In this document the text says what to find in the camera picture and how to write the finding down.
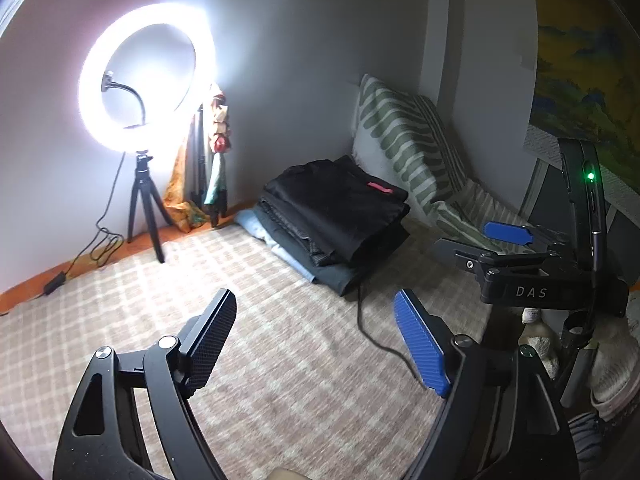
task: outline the tripod leg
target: tripod leg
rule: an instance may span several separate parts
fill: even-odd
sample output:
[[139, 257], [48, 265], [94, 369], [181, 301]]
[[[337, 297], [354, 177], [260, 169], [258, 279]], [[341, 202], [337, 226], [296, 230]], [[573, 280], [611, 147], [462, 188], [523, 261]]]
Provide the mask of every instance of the tripod leg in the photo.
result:
[[145, 210], [146, 225], [149, 228], [149, 235], [151, 236], [151, 242], [153, 243], [154, 250], [156, 251], [156, 257], [161, 264], [164, 264], [164, 253], [160, 246], [158, 226], [156, 226], [156, 218], [154, 217], [154, 210], [151, 205], [149, 182], [143, 182], [140, 184], [140, 195], [142, 195], [142, 207]]
[[127, 244], [131, 243], [133, 238], [133, 221], [136, 218], [136, 202], [138, 200], [138, 189], [140, 184], [138, 180], [133, 181], [133, 187], [131, 188], [131, 203], [129, 205], [129, 226], [127, 227]]
[[156, 205], [158, 206], [158, 209], [162, 213], [162, 218], [164, 218], [164, 221], [167, 223], [167, 225], [173, 225], [174, 221], [172, 220], [172, 218], [169, 216], [169, 213], [164, 208], [164, 204], [162, 203], [162, 199], [160, 198], [160, 194], [158, 193], [158, 188], [156, 187], [156, 183], [153, 180], [150, 180], [149, 183], [151, 184], [151, 194], [154, 196]]

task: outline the orange baseboard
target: orange baseboard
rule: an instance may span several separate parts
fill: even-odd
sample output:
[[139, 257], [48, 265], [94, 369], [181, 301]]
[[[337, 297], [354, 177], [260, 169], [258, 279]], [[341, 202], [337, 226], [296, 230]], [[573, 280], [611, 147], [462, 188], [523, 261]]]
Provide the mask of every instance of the orange baseboard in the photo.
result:
[[[242, 202], [236, 206], [229, 208], [228, 216], [221, 218], [218, 223], [218, 227], [225, 226], [226, 224], [233, 221], [235, 214], [241, 209], [246, 209], [255, 204], [254, 201], [250, 202]], [[193, 229], [190, 233], [183, 233], [175, 226], [167, 226], [158, 229], [160, 242], [165, 243], [172, 240], [177, 240], [178, 238], [182, 238], [185, 236], [190, 236], [195, 233], [201, 233], [203, 231], [207, 231], [211, 229], [210, 224], [205, 224], [202, 227], [198, 227], [197, 229]], [[113, 256], [109, 260], [109, 265], [120, 261], [127, 256], [131, 256], [132, 254], [137, 254], [142, 251], [146, 251], [153, 247], [151, 243], [151, 237], [149, 233], [142, 233], [131, 241], [130, 244], [126, 242], [119, 248]], [[53, 267], [52, 269], [45, 270], [41, 272], [37, 276], [28, 279], [26, 282], [19, 283], [14, 287], [10, 288], [8, 291], [0, 294], [0, 316], [9, 312], [14, 306], [22, 303], [23, 301], [30, 300], [31, 298], [35, 298], [42, 293], [43, 287], [50, 282], [59, 272], [62, 270], [66, 270], [69, 266], [70, 262], [64, 262], [59, 264], [58, 266]], [[69, 273], [70, 278], [75, 278], [76, 276], [80, 276], [90, 270], [96, 269], [95, 262], [89, 258], [86, 254], [78, 258], [74, 268]]]

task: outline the painting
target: painting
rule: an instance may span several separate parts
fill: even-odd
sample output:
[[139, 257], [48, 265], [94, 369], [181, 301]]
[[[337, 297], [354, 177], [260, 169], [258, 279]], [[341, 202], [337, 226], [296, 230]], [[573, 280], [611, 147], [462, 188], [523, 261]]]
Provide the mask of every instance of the painting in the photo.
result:
[[600, 163], [640, 193], [640, 39], [609, 0], [536, 0], [530, 124], [596, 143]]

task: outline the bed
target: bed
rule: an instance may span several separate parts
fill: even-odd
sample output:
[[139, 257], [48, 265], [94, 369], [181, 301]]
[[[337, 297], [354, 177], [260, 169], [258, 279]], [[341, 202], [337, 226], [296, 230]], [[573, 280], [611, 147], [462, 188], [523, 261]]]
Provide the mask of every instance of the bed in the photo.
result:
[[[371, 277], [365, 326], [406, 352], [392, 298], [412, 288], [453, 333], [482, 337], [490, 307], [471, 274], [435, 262], [432, 230], [406, 219], [410, 238]], [[27, 460], [50, 478], [58, 435], [91, 354], [146, 348], [177, 333], [221, 287], [238, 317], [194, 414], [230, 480], [276, 466], [314, 480], [400, 478], [441, 399], [356, 327], [356, 304], [314, 285], [231, 225], [130, 256], [0, 318], [0, 420]], [[154, 469], [170, 477], [145, 392], [137, 396]]]

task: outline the folded fabric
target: folded fabric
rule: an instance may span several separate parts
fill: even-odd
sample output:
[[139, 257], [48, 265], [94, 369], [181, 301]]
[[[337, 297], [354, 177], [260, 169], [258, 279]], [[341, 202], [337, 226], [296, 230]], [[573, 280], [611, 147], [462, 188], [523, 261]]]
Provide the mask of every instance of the folded fabric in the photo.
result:
[[271, 235], [264, 229], [252, 209], [238, 211], [234, 220], [251, 236], [258, 238], [258, 240], [263, 240], [273, 254], [297, 270], [307, 281], [313, 282], [313, 280], [315, 280], [316, 277], [311, 272], [300, 265], [276, 240], [271, 238]]
[[258, 206], [316, 265], [356, 264], [409, 212], [407, 193], [364, 173], [349, 158], [292, 166], [265, 187]]
[[370, 254], [370, 258], [357, 266], [337, 263], [328, 266], [318, 266], [314, 263], [305, 248], [292, 237], [285, 228], [273, 221], [259, 205], [254, 206], [254, 213], [262, 227], [273, 239], [303, 266], [318, 282], [329, 286], [339, 296], [344, 296], [353, 290], [364, 278], [369, 276], [382, 262], [400, 247], [408, 238], [409, 233], [398, 223], [395, 224], [379, 245]]

